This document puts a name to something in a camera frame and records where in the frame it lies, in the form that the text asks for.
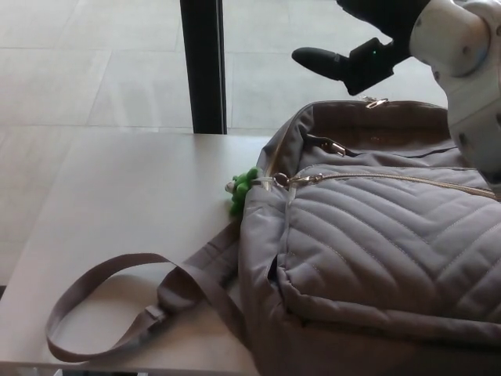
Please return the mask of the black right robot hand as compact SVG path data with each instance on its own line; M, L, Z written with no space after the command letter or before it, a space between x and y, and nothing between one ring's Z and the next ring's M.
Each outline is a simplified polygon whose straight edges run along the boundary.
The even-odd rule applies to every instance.
M291 57L316 74L343 82L348 94L355 96L392 76L393 68L411 57L410 36L428 2L352 0L337 4L346 13L387 35L391 42L384 45L378 38L372 38L350 51L348 56L303 47L294 50Z

